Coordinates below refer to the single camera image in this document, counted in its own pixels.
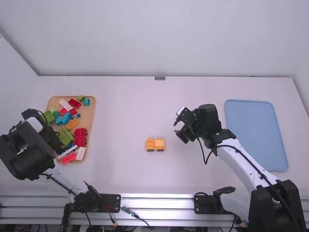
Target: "metal frame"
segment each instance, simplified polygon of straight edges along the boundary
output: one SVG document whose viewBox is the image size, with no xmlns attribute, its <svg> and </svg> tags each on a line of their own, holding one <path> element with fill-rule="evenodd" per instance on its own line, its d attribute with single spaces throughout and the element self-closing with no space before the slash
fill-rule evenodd
<svg viewBox="0 0 309 232">
<path fill-rule="evenodd" d="M 197 215 L 191 194 L 121 194 L 121 205 L 134 210 L 151 226 L 230 227 L 233 215 Z M 5 196 L 0 195 L 0 224 L 61 224 L 64 196 Z M 309 198 L 302 199 L 307 228 Z M 88 213 L 93 225 L 112 225 L 107 213 Z M 119 225 L 144 223 L 120 212 L 112 214 Z M 87 225 L 85 214 L 72 213 L 69 224 Z"/>
</svg>

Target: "blue building block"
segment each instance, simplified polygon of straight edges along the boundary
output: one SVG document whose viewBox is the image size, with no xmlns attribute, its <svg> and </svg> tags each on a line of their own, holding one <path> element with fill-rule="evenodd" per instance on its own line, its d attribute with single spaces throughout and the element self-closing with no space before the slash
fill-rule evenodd
<svg viewBox="0 0 309 232">
<path fill-rule="evenodd" d="M 63 116 L 63 119 L 62 119 L 62 123 L 63 124 L 68 124 L 69 121 L 73 119 L 72 115 L 68 112 L 66 113 L 64 116 Z"/>
<path fill-rule="evenodd" d="M 69 143 L 68 145 L 66 145 L 67 148 L 71 148 L 74 146 L 74 143 Z"/>
<path fill-rule="evenodd" d="M 56 110 L 56 111 L 53 111 L 53 115 L 54 115 L 55 118 L 58 118 L 58 117 L 61 116 L 61 113 Z"/>
<path fill-rule="evenodd" d="M 90 99 L 89 98 L 85 98 L 84 105 L 90 105 Z"/>
<path fill-rule="evenodd" d="M 62 118 L 61 118 L 61 117 L 58 117 L 58 118 L 56 119 L 56 124 L 57 124 L 58 126 L 61 126 L 61 125 L 63 124 Z"/>
<path fill-rule="evenodd" d="M 73 115 L 73 118 L 79 118 L 79 117 L 81 117 L 81 114 L 75 114 L 75 115 Z"/>
</svg>

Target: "building block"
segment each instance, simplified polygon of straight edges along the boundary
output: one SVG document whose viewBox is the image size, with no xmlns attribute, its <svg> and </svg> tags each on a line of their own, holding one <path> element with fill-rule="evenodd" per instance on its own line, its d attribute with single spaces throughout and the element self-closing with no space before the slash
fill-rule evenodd
<svg viewBox="0 0 309 232">
<path fill-rule="evenodd" d="M 56 124 L 57 124 L 58 126 L 61 126 L 61 125 L 63 124 L 62 118 L 61 118 L 61 117 L 58 117 L 58 118 L 56 119 Z"/>
<path fill-rule="evenodd" d="M 72 143 L 72 142 L 69 143 L 68 145 L 66 145 L 67 148 L 71 148 L 71 147 L 73 147 L 73 146 L 74 146 L 74 143 Z"/>
<path fill-rule="evenodd" d="M 59 112 L 61 113 L 61 115 L 65 115 L 68 111 L 65 108 L 63 108 Z"/>
<path fill-rule="evenodd" d="M 62 164 L 66 164 L 71 162 L 72 160 L 75 160 L 76 158 L 76 152 L 72 152 L 71 154 L 67 155 L 66 157 L 63 157 L 61 159 Z"/>
<path fill-rule="evenodd" d="M 50 110 L 46 111 L 43 115 L 41 115 L 41 117 L 44 119 L 44 121 L 47 120 L 47 124 L 51 124 L 55 121 L 55 117 Z"/>
<path fill-rule="evenodd" d="M 79 117 L 81 117 L 81 114 L 73 115 L 73 118 L 79 118 Z"/>
<path fill-rule="evenodd" d="M 73 98 L 71 98 L 71 100 L 69 100 L 69 104 L 76 109 L 78 109 L 82 105 L 78 101 L 74 100 Z"/>
<path fill-rule="evenodd" d="M 76 160 L 82 161 L 84 158 L 84 154 L 85 154 L 86 148 L 85 147 L 79 147 L 78 151 L 77 151 L 77 155 L 76 155 Z"/>
<path fill-rule="evenodd" d="M 73 147 L 71 147 L 68 150 L 66 150 L 65 152 L 63 152 L 61 155 L 57 156 L 57 158 L 60 160 L 63 157 L 67 156 L 68 154 L 72 153 L 72 152 L 77 152 L 77 150 L 78 150 L 78 146 L 74 145 Z"/>
<path fill-rule="evenodd" d="M 62 105 L 62 107 L 65 108 L 67 111 L 73 109 L 73 107 L 70 106 L 70 105 L 68 104 L 68 102 L 67 102 L 66 100 L 64 100 L 64 99 L 61 99 L 60 101 L 58 101 L 58 103 L 59 103 L 60 105 Z"/>
<path fill-rule="evenodd" d="M 52 108 L 50 109 L 50 111 L 51 111 L 52 113 L 54 113 L 54 112 L 56 111 L 56 109 L 55 109 L 54 107 L 52 107 Z"/>
<path fill-rule="evenodd" d="M 71 120 L 67 125 L 66 125 L 66 128 L 68 130 L 72 130 L 74 127 L 76 127 L 77 125 L 79 124 L 79 120 L 78 119 L 73 119 Z"/>
<path fill-rule="evenodd" d="M 86 136 L 75 137 L 73 140 L 73 143 L 77 146 L 86 146 L 87 142 Z"/>
<path fill-rule="evenodd" d="M 75 137 L 86 136 L 86 135 L 88 135 L 88 131 L 86 128 L 78 128 L 74 131 Z"/>
<path fill-rule="evenodd" d="M 53 115 L 57 119 L 58 117 L 61 116 L 61 113 L 59 111 L 55 110 L 55 111 L 53 111 Z"/>
<path fill-rule="evenodd" d="M 84 105 L 86 105 L 86 106 L 90 105 L 90 99 L 89 98 L 85 98 Z"/>
<path fill-rule="evenodd" d="M 80 102 L 84 102 L 85 100 L 85 97 L 83 95 L 78 95 L 77 97 L 77 100 L 79 100 Z"/>
<path fill-rule="evenodd" d="M 75 108 L 73 108 L 73 109 L 69 110 L 69 113 L 71 115 L 76 115 L 77 114 L 77 110 Z"/>
<path fill-rule="evenodd" d="M 58 132 L 59 132 L 59 139 L 61 140 L 64 146 L 68 145 L 70 142 L 74 140 L 74 136 L 69 132 L 67 128 L 63 127 Z"/>
<path fill-rule="evenodd" d="M 63 116 L 63 119 L 62 119 L 63 124 L 67 124 L 72 118 L 73 118 L 72 115 L 69 112 L 67 112 Z"/>
</svg>

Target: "yellow building block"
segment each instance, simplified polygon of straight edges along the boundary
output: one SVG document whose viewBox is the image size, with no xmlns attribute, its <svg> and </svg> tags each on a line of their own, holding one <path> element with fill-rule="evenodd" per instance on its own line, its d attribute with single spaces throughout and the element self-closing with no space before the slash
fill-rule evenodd
<svg viewBox="0 0 309 232">
<path fill-rule="evenodd" d="M 68 130 L 72 130 L 74 127 L 76 127 L 79 124 L 79 120 L 77 118 L 71 120 L 70 122 L 68 122 L 68 124 L 66 125 L 66 128 Z"/>
</svg>

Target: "green building block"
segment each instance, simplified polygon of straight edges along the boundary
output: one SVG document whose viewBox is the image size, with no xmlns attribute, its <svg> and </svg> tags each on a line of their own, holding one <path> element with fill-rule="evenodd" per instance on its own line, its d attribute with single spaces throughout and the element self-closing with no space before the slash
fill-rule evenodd
<svg viewBox="0 0 309 232">
<path fill-rule="evenodd" d="M 77 97 L 77 100 L 79 100 L 80 102 L 84 102 L 85 100 L 85 97 L 83 95 L 78 95 Z"/>
<path fill-rule="evenodd" d="M 54 107 L 52 107 L 52 108 L 50 109 L 50 111 L 53 113 L 53 112 L 56 111 L 56 109 L 55 109 Z"/>
<path fill-rule="evenodd" d="M 59 139 L 63 143 L 64 146 L 68 145 L 70 142 L 74 140 L 74 136 L 69 132 L 67 128 L 61 128 L 59 131 Z"/>
<path fill-rule="evenodd" d="M 54 117 L 53 113 L 52 113 L 50 110 L 46 111 L 46 112 L 44 113 L 44 116 L 41 115 L 41 117 L 42 117 L 44 120 L 45 120 L 45 118 L 47 119 L 47 124 L 51 124 L 51 123 L 53 123 L 53 122 L 55 121 L 55 117 Z"/>
</svg>

